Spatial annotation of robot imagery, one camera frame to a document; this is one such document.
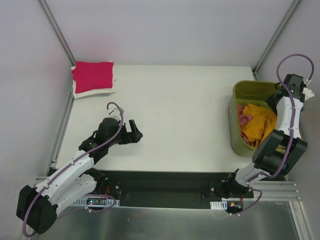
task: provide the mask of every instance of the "white tabletop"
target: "white tabletop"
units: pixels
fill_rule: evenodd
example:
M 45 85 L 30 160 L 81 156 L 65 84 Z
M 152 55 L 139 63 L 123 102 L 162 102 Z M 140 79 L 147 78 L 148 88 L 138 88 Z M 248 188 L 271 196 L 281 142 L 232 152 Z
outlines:
M 251 162 L 231 148 L 227 111 L 235 83 L 254 80 L 250 67 L 115 65 L 114 73 L 117 93 L 74 101 L 57 168 L 98 129 L 110 101 L 143 138 L 112 146 L 98 170 L 233 172 Z

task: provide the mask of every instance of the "green basket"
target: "green basket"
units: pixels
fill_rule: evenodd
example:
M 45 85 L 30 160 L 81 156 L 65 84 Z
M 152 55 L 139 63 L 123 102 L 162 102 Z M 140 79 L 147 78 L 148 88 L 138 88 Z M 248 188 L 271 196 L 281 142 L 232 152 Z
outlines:
M 256 147 L 247 144 L 241 137 L 237 104 L 254 104 L 267 108 L 270 107 L 266 103 L 267 97 L 276 92 L 274 82 L 265 81 L 239 81 L 233 87 L 233 95 L 228 106 L 231 145 L 233 151 L 241 157 L 252 157 Z

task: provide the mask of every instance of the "cloth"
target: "cloth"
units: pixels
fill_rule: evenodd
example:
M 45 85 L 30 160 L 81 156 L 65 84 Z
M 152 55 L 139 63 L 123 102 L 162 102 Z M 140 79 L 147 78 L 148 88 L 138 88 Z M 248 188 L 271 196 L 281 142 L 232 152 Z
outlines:
M 252 120 L 240 126 L 241 132 L 247 137 L 250 145 L 258 147 L 261 142 L 276 128 L 277 116 L 271 110 L 248 103 L 242 111 L 252 116 Z
M 249 123 L 253 116 L 248 115 L 248 114 L 243 114 L 243 110 L 244 110 L 244 106 L 237 104 L 236 105 L 236 111 L 237 111 L 237 115 L 238 115 L 238 121 L 239 121 L 239 126 L 241 127 L 242 125 L 245 125 L 247 123 Z M 243 140 L 247 143 L 247 144 L 251 144 L 249 139 L 247 138 L 247 136 L 241 132 L 241 137 L 243 138 Z
M 71 71 L 73 71 L 76 68 L 76 66 L 71 67 Z M 117 78 L 115 77 L 115 72 L 112 72 L 112 88 L 101 88 L 101 89 L 92 89 L 89 91 L 76 93 L 77 89 L 77 82 L 75 80 L 72 81 L 72 93 L 75 99 L 83 98 L 91 95 L 97 95 L 97 94 L 113 94 L 117 92 Z
M 76 82 L 75 93 L 112 88 L 113 67 L 113 62 L 77 61 L 72 70 L 73 80 Z

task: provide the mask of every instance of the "red towel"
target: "red towel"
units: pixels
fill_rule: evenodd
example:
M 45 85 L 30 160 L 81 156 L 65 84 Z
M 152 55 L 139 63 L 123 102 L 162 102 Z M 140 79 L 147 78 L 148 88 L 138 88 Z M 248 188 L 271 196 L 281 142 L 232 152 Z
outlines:
M 239 126 L 245 125 L 247 123 L 249 123 L 254 117 L 248 114 L 243 114 L 243 110 L 244 110 L 244 106 L 237 104 L 236 105 L 236 111 L 238 113 L 238 121 L 239 121 Z M 241 137 L 243 138 L 243 140 L 250 145 L 250 141 L 247 138 L 247 136 L 241 132 Z
M 113 67 L 113 62 L 77 61 L 72 71 L 73 80 L 76 82 L 75 93 L 112 88 Z

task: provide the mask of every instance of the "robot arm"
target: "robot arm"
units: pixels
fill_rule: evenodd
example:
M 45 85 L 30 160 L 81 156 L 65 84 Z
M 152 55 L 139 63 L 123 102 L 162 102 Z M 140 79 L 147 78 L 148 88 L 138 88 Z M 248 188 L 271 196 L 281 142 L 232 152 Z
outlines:
M 287 175 L 307 150 L 307 142 L 301 140 L 299 118 L 305 102 L 305 92 L 311 92 L 311 97 L 314 94 L 304 84 L 303 78 L 295 74 L 288 74 L 283 83 L 293 95 L 294 110 L 289 95 L 283 86 L 267 99 L 266 102 L 269 107 L 277 114 L 276 128 L 255 150 L 252 163 L 245 168 L 230 173 L 225 184 L 218 187 L 215 192 L 221 197 L 230 198 L 244 195 L 251 190 L 254 183 L 267 177 L 271 178 L 279 171 L 279 168 L 281 169 L 277 176 Z M 292 127 L 293 140 L 290 143 L 292 120 L 294 120 Z M 287 146 L 290 146 L 287 155 L 284 152 L 277 151 L 278 147 L 287 150 Z
M 85 194 L 105 193 L 106 176 L 93 166 L 108 154 L 111 146 L 137 143 L 143 137 L 134 120 L 129 120 L 131 132 L 127 132 L 124 124 L 118 135 L 113 137 L 119 130 L 121 111 L 117 108 L 107 110 L 108 117 L 103 119 L 98 130 L 82 142 L 63 167 L 35 187 L 26 185 L 20 191 L 16 215 L 21 220 L 27 215 L 26 223 L 36 233 L 46 232 L 66 207 Z M 36 196 L 38 198 L 27 214 Z

